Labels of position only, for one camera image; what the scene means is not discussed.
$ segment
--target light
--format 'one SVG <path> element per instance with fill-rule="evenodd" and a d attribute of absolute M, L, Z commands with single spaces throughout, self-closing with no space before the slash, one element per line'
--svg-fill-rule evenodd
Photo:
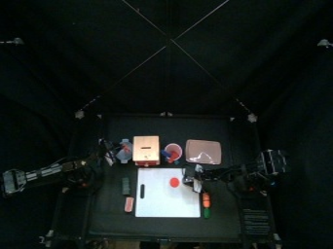
<path fill-rule="evenodd" d="M 333 47 L 333 44 L 329 43 L 329 41 L 328 41 L 327 39 L 323 39 L 323 40 L 319 42 L 317 45 L 321 46 L 321 47 L 327 47 L 327 49 L 329 48 L 329 46 Z"/>
<path fill-rule="evenodd" d="M 18 37 L 14 41 L 0 41 L 0 44 L 24 45 L 24 40 Z"/>

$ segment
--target red circle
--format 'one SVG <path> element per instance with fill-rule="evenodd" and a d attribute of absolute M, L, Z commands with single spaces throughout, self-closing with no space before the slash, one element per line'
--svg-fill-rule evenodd
<path fill-rule="evenodd" d="M 177 187 L 180 186 L 180 180 L 178 180 L 178 178 L 173 177 L 173 178 L 170 179 L 170 185 L 172 185 L 174 188 L 177 188 Z"/>

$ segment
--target cardboard box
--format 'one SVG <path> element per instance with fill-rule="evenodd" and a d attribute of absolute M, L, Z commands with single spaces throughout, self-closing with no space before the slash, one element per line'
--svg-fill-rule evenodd
<path fill-rule="evenodd" d="M 138 166 L 156 166 L 161 164 L 160 136 L 134 136 L 133 160 Z"/>

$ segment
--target black tent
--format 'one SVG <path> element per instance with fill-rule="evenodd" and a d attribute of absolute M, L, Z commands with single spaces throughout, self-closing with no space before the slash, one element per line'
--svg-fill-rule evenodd
<path fill-rule="evenodd" d="M 292 156 L 280 235 L 329 248 L 333 48 L 317 44 L 333 41 L 332 11 L 329 0 L 2 1 L 2 171 L 69 153 L 79 110 L 256 114 L 263 147 Z M 35 245 L 58 191 L 0 201 L 2 248 Z"/>

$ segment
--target table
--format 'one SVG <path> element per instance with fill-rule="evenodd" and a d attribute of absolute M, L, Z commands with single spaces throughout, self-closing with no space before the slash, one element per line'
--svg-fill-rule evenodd
<path fill-rule="evenodd" d="M 135 135 L 160 135 L 162 148 L 177 143 L 185 149 L 188 139 L 218 141 L 222 148 L 220 165 L 204 164 L 205 168 L 229 167 L 253 161 L 261 152 L 256 124 L 246 119 L 225 117 L 158 115 L 103 115 L 78 124 L 71 143 L 71 154 L 79 154 L 98 143 L 102 136 L 121 142 Z M 178 167 L 162 160 L 157 167 Z M 105 180 L 102 188 L 82 211 L 85 222 L 81 231 L 67 231 L 67 225 L 58 222 L 59 234 L 71 233 L 79 239 L 110 238 L 152 241 L 208 241 L 240 242 L 240 209 L 233 194 L 222 182 L 206 182 L 205 189 L 212 193 L 212 217 L 201 218 L 138 218 L 123 212 L 122 177 L 129 177 L 131 196 L 137 196 L 138 166 L 103 162 Z"/>

